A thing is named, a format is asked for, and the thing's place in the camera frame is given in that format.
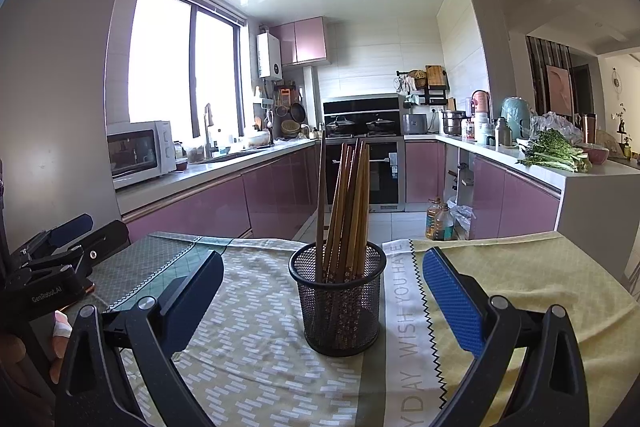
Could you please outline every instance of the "metal screw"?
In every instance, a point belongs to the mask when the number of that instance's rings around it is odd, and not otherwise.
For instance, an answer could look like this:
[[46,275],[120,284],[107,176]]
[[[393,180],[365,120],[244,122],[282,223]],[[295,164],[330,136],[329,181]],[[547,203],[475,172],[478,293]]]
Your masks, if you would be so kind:
[[83,306],[80,310],[80,316],[84,318],[91,317],[94,314],[94,310],[95,308],[91,304]]
[[566,310],[559,304],[554,304],[553,306],[551,306],[551,312],[556,317],[559,317],[561,319],[566,315]]
[[154,304],[156,304],[156,300],[153,297],[143,297],[138,301],[138,308],[141,310],[148,310]]
[[498,308],[499,310],[505,310],[509,307],[509,301],[502,295],[495,295],[491,297],[491,306]]

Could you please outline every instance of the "white water heater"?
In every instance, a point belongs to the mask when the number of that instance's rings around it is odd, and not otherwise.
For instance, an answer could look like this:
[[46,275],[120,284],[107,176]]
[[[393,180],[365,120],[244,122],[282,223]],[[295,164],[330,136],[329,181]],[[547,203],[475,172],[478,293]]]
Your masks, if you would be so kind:
[[258,76],[282,80],[280,41],[270,33],[261,33],[258,41]]

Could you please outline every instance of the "window frame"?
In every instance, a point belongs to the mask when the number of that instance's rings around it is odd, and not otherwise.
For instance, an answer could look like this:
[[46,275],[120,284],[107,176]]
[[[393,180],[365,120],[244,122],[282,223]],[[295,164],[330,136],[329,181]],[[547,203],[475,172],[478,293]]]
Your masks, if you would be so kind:
[[238,124],[238,136],[244,136],[244,111],[242,110],[242,79],[240,76],[240,26],[221,17],[217,13],[213,13],[211,10],[207,10],[205,7],[200,6],[189,0],[178,0],[191,7],[190,22],[189,22],[189,102],[191,113],[191,132],[194,138],[198,138],[201,135],[200,132],[200,115],[198,115],[198,103],[196,99],[196,16],[198,12],[202,12],[214,19],[223,22],[233,29],[233,46],[234,46],[234,89],[236,90],[236,118]]

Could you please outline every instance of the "oven handle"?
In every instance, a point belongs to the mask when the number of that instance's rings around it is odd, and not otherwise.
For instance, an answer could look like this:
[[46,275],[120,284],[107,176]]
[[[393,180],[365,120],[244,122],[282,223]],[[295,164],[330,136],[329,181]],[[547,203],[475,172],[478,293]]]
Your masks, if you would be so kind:
[[[333,163],[340,165],[338,160],[332,160]],[[391,163],[389,158],[384,158],[383,160],[369,160],[369,163]]]

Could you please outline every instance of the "clear plastic bag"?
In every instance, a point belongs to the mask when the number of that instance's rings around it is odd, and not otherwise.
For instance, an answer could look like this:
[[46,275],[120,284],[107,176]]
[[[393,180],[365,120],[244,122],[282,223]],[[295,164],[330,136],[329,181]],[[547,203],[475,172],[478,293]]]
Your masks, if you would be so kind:
[[556,129],[571,145],[582,143],[582,131],[568,121],[564,116],[548,112],[542,116],[531,117],[531,139],[535,140],[540,131]]
[[460,226],[468,233],[471,228],[473,209],[470,206],[466,206],[466,204],[455,204],[453,198],[450,198],[447,204],[449,205],[451,216],[459,222]]

